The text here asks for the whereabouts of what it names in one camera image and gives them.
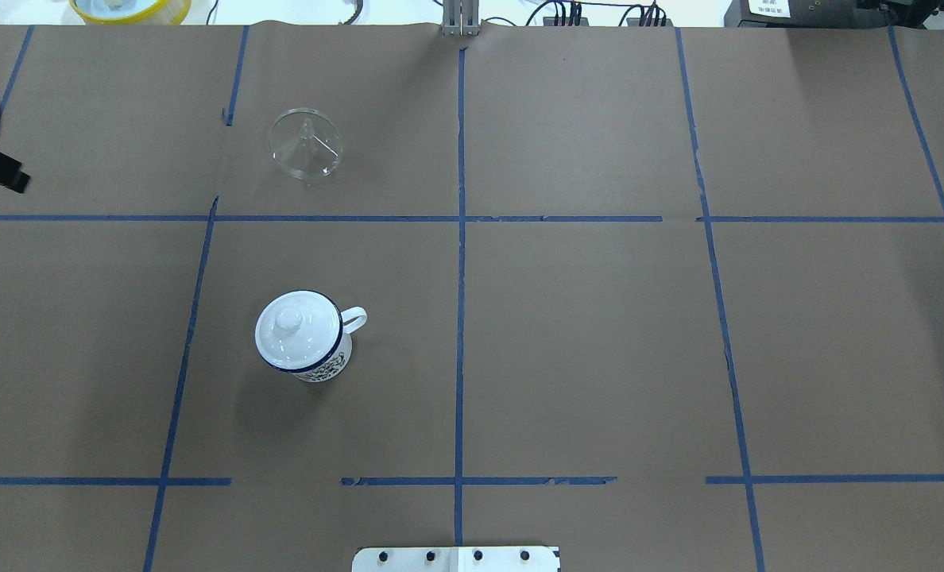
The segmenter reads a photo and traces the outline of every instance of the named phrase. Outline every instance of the blue tape line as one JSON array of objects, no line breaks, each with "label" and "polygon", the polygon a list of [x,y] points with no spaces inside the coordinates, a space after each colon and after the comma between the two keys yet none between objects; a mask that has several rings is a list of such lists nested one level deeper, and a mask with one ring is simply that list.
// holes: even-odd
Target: blue tape line
[{"label": "blue tape line", "polygon": [[206,214],[0,214],[0,221],[203,222]]},{"label": "blue tape line", "polygon": [[[775,474],[754,475],[755,485],[817,485],[839,482],[944,482],[944,473],[931,474]],[[743,485],[743,477],[705,477],[706,485]]]},{"label": "blue tape line", "polygon": [[235,116],[235,102],[239,99],[239,80],[242,79],[242,61],[246,58],[246,39],[250,37],[250,27],[242,26],[242,40],[239,41],[239,61],[235,64],[235,80],[232,83],[232,98],[229,99],[228,109],[222,109],[222,119],[225,120],[225,126],[232,126],[232,119]]},{"label": "blue tape line", "polygon": [[662,217],[551,217],[551,216],[500,216],[467,217],[470,223],[661,223]]},{"label": "blue tape line", "polygon": [[[602,486],[616,477],[462,477],[462,486]],[[342,486],[451,486],[453,477],[346,477]]]},{"label": "blue tape line", "polygon": [[21,44],[21,51],[17,54],[17,62],[14,63],[14,71],[10,73],[10,81],[6,84],[6,91],[2,93],[2,101],[0,102],[0,111],[1,114],[6,112],[6,104],[10,102],[10,95],[14,92],[14,84],[17,83],[17,76],[21,72],[21,66],[24,65],[24,56],[26,55],[26,49],[30,45],[30,37],[33,36],[33,26],[28,26],[28,32],[24,35],[24,43]]},{"label": "blue tape line", "polygon": [[164,489],[167,488],[168,474],[172,467],[172,451],[175,448],[175,431],[179,427],[179,412],[182,409],[182,392],[186,385],[186,372],[189,370],[189,349],[196,330],[196,312],[200,305],[200,287],[203,286],[203,272],[207,270],[207,256],[211,252],[211,235],[215,228],[215,213],[218,211],[218,198],[211,203],[211,213],[207,217],[207,232],[203,235],[203,249],[200,250],[200,265],[196,270],[196,286],[193,287],[193,303],[189,308],[189,321],[186,326],[186,341],[182,347],[182,362],[179,365],[179,380],[175,386],[175,399],[172,403],[172,417],[168,424],[168,438],[164,442],[164,460],[161,466],[161,481],[157,485],[155,512],[151,520],[151,535],[148,538],[148,550],[144,557],[144,572],[151,572],[153,553],[157,545],[157,529],[161,525],[161,513],[164,509]]},{"label": "blue tape line", "polygon": [[934,166],[934,158],[930,154],[930,146],[927,145],[927,137],[923,134],[923,127],[920,126],[916,105],[914,105],[914,95],[911,94],[911,88],[907,83],[907,73],[903,71],[903,61],[900,57],[900,45],[896,43],[896,33],[892,26],[889,26],[889,44],[892,46],[892,57],[896,62],[896,72],[900,74],[900,84],[903,87],[903,95],[907,98],[907,108],[911,112],[911,119],[914,120],[914,128],[918,134],[920,148],[923,149],[923,158],[927,161],[927,170],[930,171],[930,180],[934,182],[934,190],[938,193],[938,200],[942,204],[944,213],[944,189],[942,181],[938,176],[938,169]]},{"label": "blue tape line", "polygon": [[726,356],[726,372],[729,374],[730,394],[733,396],[733,423],[737,427],[737,446],[741,450],[741,469],[744,471],[745,493],[748,497],[748,518],[751,524],[752,543],[755,547],[755,564],[758,572],[765,572],[765,557],[762,551],[762,533],[758,524],[758,508],[755,504],[755,486],[751,482],[751,461],[748,457],[748,438],[744,430],[744,414],[741,412],[741,392],[737,390],[737,371],[733,366],[733,348],[730,346],[729,324],[726,322],[726,304],[723,301],[722,282],[719,279],[719,261],[716,258],[715,239],[712,235],[712,223],[709,220],[709,200],[705,189],[705,176],[698,162],[698,128],[694,125],[694,106],[691,104],[691,84],[687,79],[687,62],[683,55],[683,37],[680,28],[676,32],[676,51],[680,62],[680,79],[683,81],[683,101],[687,108],[687,127],[691,132],[691,153],[694,155],[694,174],[698,178],[701,192],[702,215],[705,226],[705,240],[709,249],[709,264],[712,267],[712,283],[716,292],[716,308],[719,314],[719,326],[722,329],[723,354]]},{"label": "blue tape line", "polygon": [[698,217],[713,223],[943,223],[944,217]]},{"label": "blue tape line", "polygon": [[[157,486],[157,477],[0,477],[0,486]],[[231,478],[171,478],[169,486],[230,486]]]},{"label": "blue tape line", "polygon": [[458,333],[455,372],[455,546],[462,534],[465,474],[465,50],[458,50]]},{"label": "blue tape line", "polygon": [[458,217],[388,216],[387,214],[219,214],[221,222],[355,222],[355,223],[456,223]]}]

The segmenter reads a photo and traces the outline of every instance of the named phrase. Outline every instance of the white bracket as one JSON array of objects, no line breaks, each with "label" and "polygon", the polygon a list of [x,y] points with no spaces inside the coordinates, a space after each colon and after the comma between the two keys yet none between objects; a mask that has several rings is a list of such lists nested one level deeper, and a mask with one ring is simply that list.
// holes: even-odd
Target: white bracket
[{"label": "white bracket", "polygon": [[352,572],[559,572],[558,547],[362,549]]},{"label": "white bracket", "polygon": [[479,0],[442,0],[444,36],[479,36]]}]

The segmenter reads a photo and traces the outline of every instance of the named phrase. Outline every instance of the blue rim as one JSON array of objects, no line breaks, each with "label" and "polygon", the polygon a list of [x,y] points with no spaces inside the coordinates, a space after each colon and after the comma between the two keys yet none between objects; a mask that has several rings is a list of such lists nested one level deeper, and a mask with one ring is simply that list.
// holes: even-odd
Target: blue rim
[{"label": "blue rim", "polygon": [[284,369],[284,367],[276,366],[273,363],[268,361],[268,365],[272,366],[274,369],[278,369],[279,372],[306,373],[306,372],[310,372],[310,370],[317,369],[317,367],[320,367],[321,365],[323,365],[325,361],[329,361],[329,359],[331,359],[331,355],[335,354],[335,351],[338,351],[338,346],[340,346],[342,343],[342,335],[345,334],[345,323],[342,321],[342,311],[341,309],[338,308],[338,304],[335,304],[334,300],[331,300],[330,297],[327,297],[327,294],[324,294],[323,292],[317,292],[316,290],[298,290],[298,291],[299,292],[312,292],[315,294],[319,294],[320,296],[323,296],[324,298],[326,298],[326,300],[329,301],[329,303],[331,303],[333,307],[335,307],[335,311],[338,312],[338,339],[335,340],[334,345],[331,345],[331,348],[327,351],[327,354],[324,354],[322,358],[317,359],[317,361],[313,363],[313,365],[302,367],[302,369]]}]

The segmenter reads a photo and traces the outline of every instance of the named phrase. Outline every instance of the mug lid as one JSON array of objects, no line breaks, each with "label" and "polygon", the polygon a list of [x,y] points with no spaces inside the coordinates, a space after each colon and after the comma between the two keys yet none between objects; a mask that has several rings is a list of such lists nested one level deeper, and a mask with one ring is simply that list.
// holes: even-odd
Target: mug lid
[{"label": "mug lid", "polygon": [[257,351],[270,365],[307,369],[331,355],[341,341],[341,312],[319,292],[290,292],[264,308],[254,337]]}]

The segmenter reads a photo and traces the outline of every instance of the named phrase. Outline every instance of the yellow bowl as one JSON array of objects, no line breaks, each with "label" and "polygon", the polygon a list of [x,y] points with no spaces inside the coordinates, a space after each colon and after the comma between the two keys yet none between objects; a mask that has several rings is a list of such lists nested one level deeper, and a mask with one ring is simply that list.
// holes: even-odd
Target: yellow bowl
[{"label": "yellow bowl", "polygon": [[115,23],[160,23],[161,25],[178,25],[186,18],[189,4],[192,0],[156,0],[146,5],[142,10],[119,17],[105,17],[102,10],[94,10],[98,4],[95,0],[69,0],[69,5],[90,25],[115,25]]}]

